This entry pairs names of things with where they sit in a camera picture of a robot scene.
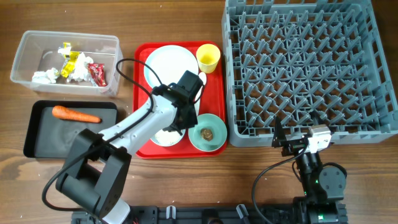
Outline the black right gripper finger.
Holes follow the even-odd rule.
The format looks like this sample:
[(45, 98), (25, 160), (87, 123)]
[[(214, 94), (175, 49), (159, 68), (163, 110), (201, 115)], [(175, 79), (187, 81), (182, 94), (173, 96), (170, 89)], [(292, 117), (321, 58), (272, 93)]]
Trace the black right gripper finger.
[(314, 126), (322, 125), (324, 124), (324, 121), (320, 118), (320, 115), (318, 114), (317, 111), (313, 110), (310, 112), (311, 119), (313, 121)]
[(283, 147), (286, 142), (286, 136), (278, 116), (275, 117), (275, 130), (272, 138), (272, 147)]

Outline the light blue bowl with rice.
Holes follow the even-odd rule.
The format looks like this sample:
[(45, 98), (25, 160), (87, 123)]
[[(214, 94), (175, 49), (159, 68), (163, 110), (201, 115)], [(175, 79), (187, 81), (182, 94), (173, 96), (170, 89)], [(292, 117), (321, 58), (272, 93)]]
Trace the light blue bowl with rice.
[(158, 146), (169, 147), (176, 145), (180, 142), (185, 134), (185, 130), (181, 130), (181, 133), (177, 131), (158, 131), (154, 136), (151, 137), (151, 141)]

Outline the red snack wrapper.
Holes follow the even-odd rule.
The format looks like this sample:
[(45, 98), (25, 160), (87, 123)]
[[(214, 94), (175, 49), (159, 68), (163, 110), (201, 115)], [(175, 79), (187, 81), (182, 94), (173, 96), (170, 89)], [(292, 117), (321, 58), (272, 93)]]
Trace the red snack wrapper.
[(97, 86), (106, 86), (104, 64), (103, 63), (89, 63), (88, 71)]

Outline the orange carrot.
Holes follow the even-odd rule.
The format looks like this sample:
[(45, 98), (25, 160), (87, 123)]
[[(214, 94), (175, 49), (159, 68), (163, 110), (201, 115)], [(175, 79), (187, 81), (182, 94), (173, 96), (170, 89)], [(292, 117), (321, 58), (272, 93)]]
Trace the orange carrot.
[(71, 121), (79, 121), (86, 123), (100, 123), (101, 118), (91, 115), (85, 114), (79, 111), (71, 110), (64, 106), (54, 106), (52, 110), (52, 115), (58, 119), (71, 120)]

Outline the yellow snack wrapper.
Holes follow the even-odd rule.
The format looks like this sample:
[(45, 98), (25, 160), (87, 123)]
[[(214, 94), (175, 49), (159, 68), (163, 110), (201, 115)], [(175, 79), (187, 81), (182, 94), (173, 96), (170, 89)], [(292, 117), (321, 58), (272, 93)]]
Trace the yellow snack wrapper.
[(67, 78), (74, 71), (80, 52), (72, 51), (71, 43), (64, 42), (58, 49), (58, 53), (65, 59), (60, 74), (62, 77)]

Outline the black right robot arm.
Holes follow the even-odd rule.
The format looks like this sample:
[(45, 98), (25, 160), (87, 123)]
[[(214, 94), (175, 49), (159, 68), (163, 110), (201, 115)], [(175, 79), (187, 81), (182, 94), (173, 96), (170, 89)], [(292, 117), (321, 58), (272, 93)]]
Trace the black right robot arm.
[(314, 125), (299, 139), (288, 140), (280, 118), (275, 119), (273, 147), (282, 148), (282, 156), (293, 156), (304, 196), (292, 205), (294, 223), (347, 223), (344, 199), (347, 171), (337, 163), (323, 163), (320, 151), (331, 145), (333, 132), (317, 112), (310, 113)]

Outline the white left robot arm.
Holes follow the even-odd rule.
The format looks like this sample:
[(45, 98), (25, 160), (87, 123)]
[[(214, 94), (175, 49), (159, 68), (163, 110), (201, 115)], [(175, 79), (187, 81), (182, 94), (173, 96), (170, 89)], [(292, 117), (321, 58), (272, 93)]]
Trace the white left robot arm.
[(132, 156), (160, 130), (177, 131), (197, 124), (195, 97), (202, 83), (160, 85), (144, 105), (120, 123), (75, 138), (63, 167), (49, 180), (55, 188), (104, 223), (129, 223), (131, 207), (123, 192)]

